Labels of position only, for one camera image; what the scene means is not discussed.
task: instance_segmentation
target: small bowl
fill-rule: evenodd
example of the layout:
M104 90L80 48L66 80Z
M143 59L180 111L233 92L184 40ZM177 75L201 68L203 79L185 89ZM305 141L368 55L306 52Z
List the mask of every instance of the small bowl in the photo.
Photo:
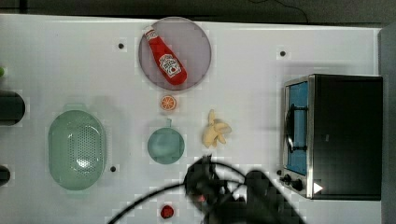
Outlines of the small bowl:
M166 127L155 131L148 140L148 154L160 164L172 164L180 159L184 152L183 137L171 128L168 119Z

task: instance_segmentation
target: white table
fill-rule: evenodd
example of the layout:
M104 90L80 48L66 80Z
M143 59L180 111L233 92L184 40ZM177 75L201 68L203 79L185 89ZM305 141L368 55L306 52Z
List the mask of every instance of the white table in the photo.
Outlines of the white table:
M378 76L378 29L198 22L212 44L212 64L201 84L171 92L179 108L166 114L159 100L169 91L150 83L137 60L141 30L153 22L0 15L0 65L7 68L1 89L28 103L21 123L0 128L0 163L13 174L0 188L0 223L106 223L139 195L183 178L188 164L207 153L245 172L260 167L280 187L283 83L313 73ZM70 103L87 105L105 124L109 144L106 171L80 194L57 185L48 167L49 126ZM233 128L219 149L201 144L211 108ZM146 144L166 118L183 134L186 150L164 166L149 157ZM307 223L381 221L380 202L310 201L280 189ZM183 193L151 200L121 223L163 223L157 218L163 202L177 209L169 223L199 223Z

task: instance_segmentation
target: ketchup label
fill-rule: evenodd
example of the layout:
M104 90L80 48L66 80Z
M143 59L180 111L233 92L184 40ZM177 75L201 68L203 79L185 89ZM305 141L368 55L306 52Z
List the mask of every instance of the ketchup label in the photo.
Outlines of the ketchup label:
M160 67L169 77L174 77L176 74L181 72L180 65L177 60L174 59L172 54L164 54L160 58Z
M150 41L150 39L153 39L153 38L156 38L156 37L158 37L158 35L154 32L154 30L152 30L152 31L150 31L150 32L148 32L146 34L146 39L148 41Z

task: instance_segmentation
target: plate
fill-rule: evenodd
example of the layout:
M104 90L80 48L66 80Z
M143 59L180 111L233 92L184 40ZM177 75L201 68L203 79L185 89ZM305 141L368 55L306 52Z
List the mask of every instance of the plate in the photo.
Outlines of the plate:
M206 75L212 55L206 33L195 22L180 17L164 18L151 26L181 61L187 71L187 79L177 86L166 81L154 61L147 39L142 36L139 62L148 79L170 91L182 91L198 84Z

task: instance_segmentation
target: red object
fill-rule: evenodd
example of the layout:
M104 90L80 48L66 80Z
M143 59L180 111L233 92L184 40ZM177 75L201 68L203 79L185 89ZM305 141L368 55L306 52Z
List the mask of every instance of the red object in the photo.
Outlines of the red object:
M177 56L170 50L151 26L146 28L145 37L151 48L155 63L166 80L176 86L187 79L186 69Z
M161 217L167 219L172 217L174 213L174 209L170 205L166 205L163 207L163 210L161 210Z

